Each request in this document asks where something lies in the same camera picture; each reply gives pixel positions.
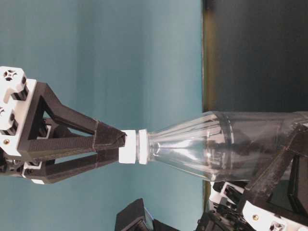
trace white 3d-printed part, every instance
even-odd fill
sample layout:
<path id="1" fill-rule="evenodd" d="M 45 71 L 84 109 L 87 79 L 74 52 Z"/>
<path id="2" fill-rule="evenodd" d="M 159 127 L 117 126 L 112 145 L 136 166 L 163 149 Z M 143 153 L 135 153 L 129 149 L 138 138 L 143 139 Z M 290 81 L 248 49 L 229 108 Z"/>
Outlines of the white 3d-printed part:
<path id="1" fill-rule="evenodd" d="M 123 130 L 126 133 L 125 146 L 119 148 L 119 163 L 134 164 L 136 162 L 136 130 Z"/>
<path id="2" fill-rule="evenodd" d="M 276 216 L 269 211 L 254 206 L 249 201 L 246 201 L 243 208 L 243 216 L 256 231 L 270 231 L 273 230 L 271 229 L 271 226 L 277 224 L 280 226 L 280 231 L 307 230 L 306 226 L 298 224 L 292 220 Z"/>
<path id="3" fill-rule="evenodd" d="M 26 76 L 21 68 L 0 67 L 0 130 L 7 130 L 12 126 L 11 113 L 14 113 L 18 123 L 14 136 L 0 134 L 0 148 L 11 156 L 21 156 L 17 147 L 37 83 L 34 79 L 27 79 L 23 83 L 23 77 Z M 14 100 L 11 94 L 21 92 L 25 85 L 29 90 L 27 99 L 25 101 Z"/>

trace bottle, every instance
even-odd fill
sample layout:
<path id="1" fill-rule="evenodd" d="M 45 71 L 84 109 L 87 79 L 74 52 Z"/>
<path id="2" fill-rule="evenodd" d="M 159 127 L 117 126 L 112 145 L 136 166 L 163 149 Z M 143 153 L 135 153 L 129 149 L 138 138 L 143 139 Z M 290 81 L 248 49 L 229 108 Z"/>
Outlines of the bottle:
<path id="1" fill-rule="evenodd" d="M 307 116 L 207 112 L 161 131 L 139 130 L 127 141 L 135 146 L 131 151 L 140 164 L 162 162 L 207 181 L 250 180 Z M 120 159 L 124 154 L 128 156 L 120 150 Z"/>

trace teal wall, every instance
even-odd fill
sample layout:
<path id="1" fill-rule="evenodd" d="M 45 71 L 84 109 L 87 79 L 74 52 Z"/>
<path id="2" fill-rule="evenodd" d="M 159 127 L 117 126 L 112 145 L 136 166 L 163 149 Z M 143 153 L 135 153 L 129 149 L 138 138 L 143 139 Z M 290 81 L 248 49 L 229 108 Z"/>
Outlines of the teal wall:
<path id="1" fill-rule="evenodd" d="M 117 128 L 157 130 L 201 113 L 199 0 L 1 0 L 0 65 Z M 1 230 L 114 229 L 143 197 L 158 220 L 194 230 L 202 181 L 160 163 L 112 164 L 54 185 L 0 178 Z"/>

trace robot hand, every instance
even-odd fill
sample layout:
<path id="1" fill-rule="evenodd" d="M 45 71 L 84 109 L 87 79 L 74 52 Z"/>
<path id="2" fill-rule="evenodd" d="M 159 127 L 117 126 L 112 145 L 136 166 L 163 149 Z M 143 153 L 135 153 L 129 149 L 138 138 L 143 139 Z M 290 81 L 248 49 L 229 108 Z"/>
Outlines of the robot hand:
<path id="1" fill-rule="evenodd" d="M 0 175 L 54 183 L 117 161 L 125 136 L 62 105 L 46 83 L 27 79 L 21 68 L 0 67 Z M 96 154 L 55 163 L 89 152 Z"/>

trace metal screw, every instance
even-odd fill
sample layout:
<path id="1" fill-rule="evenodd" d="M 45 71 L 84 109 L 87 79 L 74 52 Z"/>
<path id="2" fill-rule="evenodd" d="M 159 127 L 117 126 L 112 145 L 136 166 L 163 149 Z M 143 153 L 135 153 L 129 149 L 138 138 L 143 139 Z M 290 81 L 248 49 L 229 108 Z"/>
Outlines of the metal screw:
<path id="1" fill-rule="evenodd" d="M 259 216 L 258 216 L 258 215 L 253 215 L 253 216 L 252 216 L 252 219 L 253 219 L 253 220 L 259 220 Z"/>

